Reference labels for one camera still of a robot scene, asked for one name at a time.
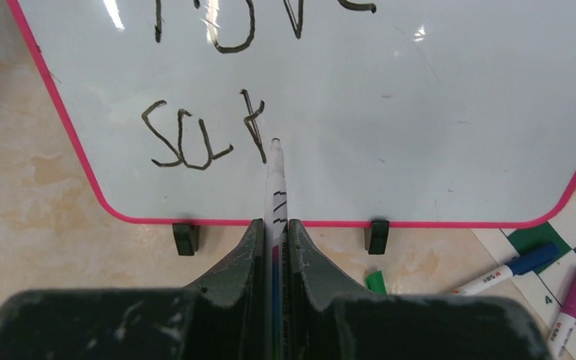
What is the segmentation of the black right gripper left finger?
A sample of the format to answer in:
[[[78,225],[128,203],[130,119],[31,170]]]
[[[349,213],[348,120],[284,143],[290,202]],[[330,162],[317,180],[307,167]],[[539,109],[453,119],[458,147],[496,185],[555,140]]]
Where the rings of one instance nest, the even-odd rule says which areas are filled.
[[[261,323],[263,237],[251,221],[183,287],[18,292],[0,307],[0,359],[242,359]]]

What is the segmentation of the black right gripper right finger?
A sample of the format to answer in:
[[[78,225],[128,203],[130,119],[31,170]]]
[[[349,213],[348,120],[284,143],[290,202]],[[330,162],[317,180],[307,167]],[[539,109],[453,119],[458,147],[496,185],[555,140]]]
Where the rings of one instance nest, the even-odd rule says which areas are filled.
[[[381,295],[345,274],[300,220],[288,225],[291,345],[297,359],[549,359],[509,298]]]

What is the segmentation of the black marker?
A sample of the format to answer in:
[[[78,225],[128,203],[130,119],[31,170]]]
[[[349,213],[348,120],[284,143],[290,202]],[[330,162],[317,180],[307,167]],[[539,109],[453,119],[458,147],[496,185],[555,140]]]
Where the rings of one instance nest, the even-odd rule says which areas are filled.
[[[287,240],[287,186],[284,172],[284,152],[278,138],[271,140],[265,197],[265,251],[268,295],[268,355],[270,359],[285,359],[287,346],[284,335],[285,242]]]

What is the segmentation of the pink framed whiteboard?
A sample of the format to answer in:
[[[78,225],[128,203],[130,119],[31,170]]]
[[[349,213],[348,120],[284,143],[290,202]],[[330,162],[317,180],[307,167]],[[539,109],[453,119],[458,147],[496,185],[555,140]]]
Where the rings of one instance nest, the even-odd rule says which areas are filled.
[[[524,228],[576,187],[576,1],[10,1],[99,203]]]

